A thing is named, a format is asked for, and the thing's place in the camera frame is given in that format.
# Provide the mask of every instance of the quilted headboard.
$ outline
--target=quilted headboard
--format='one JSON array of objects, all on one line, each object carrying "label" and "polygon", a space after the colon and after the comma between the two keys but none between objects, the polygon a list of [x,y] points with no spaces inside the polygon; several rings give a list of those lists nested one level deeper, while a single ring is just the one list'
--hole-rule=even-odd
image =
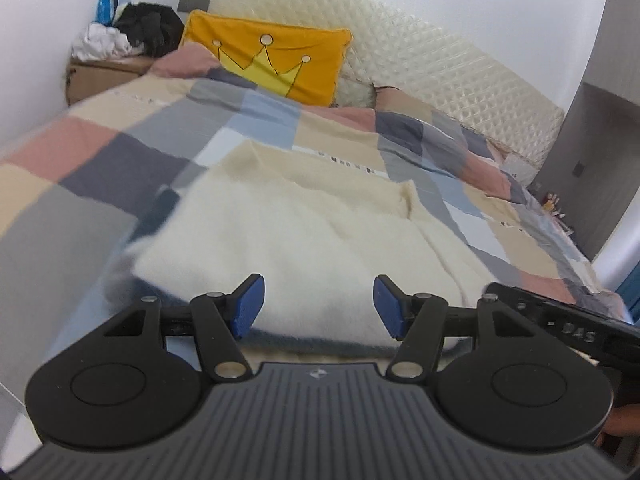
[{"label": "quilted headboard", "polygon": [[374,0],[211,0],[209,12],[353,33],[335,101],[372,106],[373,86],[395,86],[524,158],[530,181],[564,112],[459,36]]}]

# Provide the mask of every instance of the white fluffy blanket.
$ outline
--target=white fluffy blanket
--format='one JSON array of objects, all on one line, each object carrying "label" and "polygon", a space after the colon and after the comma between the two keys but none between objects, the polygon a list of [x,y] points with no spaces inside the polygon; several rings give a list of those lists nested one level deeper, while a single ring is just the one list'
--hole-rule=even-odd
[{"label": "white fluffy blanket", "polygon": [[373,279],[475,306],[494,277],[420,204],[414,184],[318,156],[242,143],[196,181],[134,274],[189,300],[266,280],[254,328],[275,335],[394,346]]}]

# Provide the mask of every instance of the ribbed gray plate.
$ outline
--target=ribbed gray plate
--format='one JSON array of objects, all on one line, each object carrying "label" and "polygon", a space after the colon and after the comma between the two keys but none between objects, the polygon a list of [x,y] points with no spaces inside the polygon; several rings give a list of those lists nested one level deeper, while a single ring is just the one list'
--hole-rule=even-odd
[{"label": "ribbed gray plate", "polygon": [[460,433],[418,387],[373,364],[265,364],[215,387],[198,415],[148,446],[83,453],[46,444],[17,480],[602,480],[624,478],[599,451],[492,449]]}]

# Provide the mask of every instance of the wall socket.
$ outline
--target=wall socket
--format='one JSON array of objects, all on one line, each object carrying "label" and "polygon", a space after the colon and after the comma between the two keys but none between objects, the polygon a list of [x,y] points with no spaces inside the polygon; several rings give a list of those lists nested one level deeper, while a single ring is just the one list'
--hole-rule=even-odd
[{"label": "wall socket", "polygon": [[211,0],[180,0],[177,11],[186,12],[187,14],[192,10],[204,10],[207,12],[210,2]]}]

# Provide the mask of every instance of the crown print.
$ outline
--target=crown print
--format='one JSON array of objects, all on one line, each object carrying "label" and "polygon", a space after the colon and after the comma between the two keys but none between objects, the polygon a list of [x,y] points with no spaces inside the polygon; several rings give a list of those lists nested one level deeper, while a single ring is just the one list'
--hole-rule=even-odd
[{"label": "crown print", "polygon": [[300,63],[295,67],[286,72],[278,72],[271,64],[269,53],[267,52],[267,47],[273,43],[271,34],[261,35],[260,43],[262,48],[246,68],[242,68],[222,50],[222,43],[219,40],[213,40],[212,43],[218,48],[220,64],[229,72],[242,76],[267,90],[283,96],[286,96],[291,90],[302,66],[311,61],[311,56],[302,56]]}]

